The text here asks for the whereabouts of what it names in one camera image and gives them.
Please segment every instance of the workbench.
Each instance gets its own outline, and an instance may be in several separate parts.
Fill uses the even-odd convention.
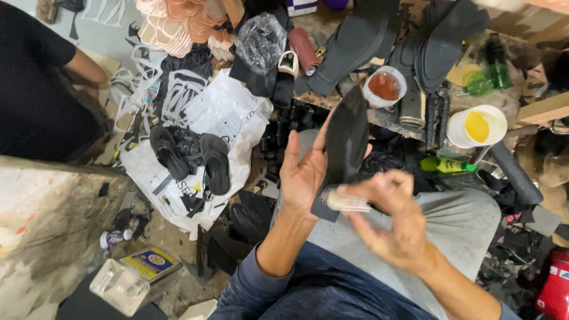
[[[402,16],[402,27],[398,35],[398,41],[403,39],[404,37],[408,36],[411,32],[415,32],[419,26],[422,19],[422,10],[423,8],[429,4],[426,1],[414,1],[414,0],[402,0],[401,5],[399,6],[399,14]],[[344,20],[344,18],[349,14],[350,9],[346,8],[343,11],[332,11],[328,7],[326,7],[323,3],[318,3],[318,9],[313,14],[301,15],[298,17],[291,18],[295,27],[304,28],[309,38],[312,42],[313,47],[316,49],[318,46],[316,45],[313,37],[311,36],[313,31],[321,31],[324,33],[326,37],[332,35],[334,30],[338,27],[338,25]],[[488,37],[489,34],[492,33],[490,30],[486,30],[483,35],[476,38],[478,42],[485,42],[486,39],[484,37]],[[514,38],[507,35],[500,35],[500,38],[506,47],[506,53],[511,54],[510,50],[515,49],[517,52],[520,50],[525,50],[527,45],[526,41]],[[470,57],[467,59],[471,59],[473,61],[480,62],[478,59],[478,52],[472,52]],[[363,66],[361,69],[368,68],[368,65]],[[365,73],[351,73],[350,77],[353,81],[363,84],[365,79],[368,77]],[[522,87],[525,85],[525,81],[514,81],[514,86],[503,90],[493,92],[490,95],[485,97],[472,97],[467,93],[463,92],[463,88],[453,85],[451,90],[449,91],[449,95],[451,98],[450,104],[450,115],[471,108],[473,106],[482,105],[482,104],[489,104],[497,107],[498,109],[502,110],[504,115],[506,115],[506,119],[508,120],[508,127],[512,128],[516,121],[516,115],[519,111],[520,103],[519,98],[522,92]],[[300,96],[295,95],[295,99],[300,101],[316,105],[326,109],[334,109],[338,103],[340,102],[340,95],[339,93],[334,90],[334,92],[330,96],[321,96],[314,92],[306,92]],[[405,137],[415,138],[417,140],[425,141],[425,132],[423,129],[411,128],[408,126],[402,126],[398,122],[398,108],[397,104],[392,107],[391,109],[379,108],[379,109],[368,109],[368,120],[371,124],[379,125],[384,128],[387,128],[391,131],[397,132]],[[445,146],[447,149],[451,149],[451,151],[455,151],[457,153],[465,154],[468,153],[468,150],[459,149],[452,145]]]

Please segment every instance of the red container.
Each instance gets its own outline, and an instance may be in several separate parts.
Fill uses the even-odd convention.
[[[569,320],[569,252],[553,251],[550,257],[549,276],[535,307],[555,320]]]

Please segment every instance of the label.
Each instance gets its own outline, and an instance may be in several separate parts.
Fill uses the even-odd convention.
[[[569,271],[565,271],[562,269],[559,271],[559,276],[565,280],[569,280]]]
[[[160,273],[177,264],[172,258],[156,248],[130,257],[124,257],[121,261],[138,271],[148,280],[152,280]]]
[[[106,241],[107,245],[110,247],[112,245],[125,241],[125,237],[122,231],[112,231],[107,233]]]
[[[457,160],[441,158],[440,164],[436,168],[443,173],[461,172],[462,169],[460,168],[460,164],[461,162]]]

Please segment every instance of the sandpaper roll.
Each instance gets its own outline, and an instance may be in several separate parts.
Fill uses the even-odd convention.
[[[320,62],[318,62],[318,57],[316,57],[316,52],[310,43],[306,30],[302,28],[292,29],[288,33],[288,45],[298,55],[304,73],[307,76],[313,75],[320,66]]]

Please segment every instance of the clear plastic bag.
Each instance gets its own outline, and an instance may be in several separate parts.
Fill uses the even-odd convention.
[[[266,75],[285,52],[287,33],[272,14],[249,19],[235,38],[237,55],[255,73]]]

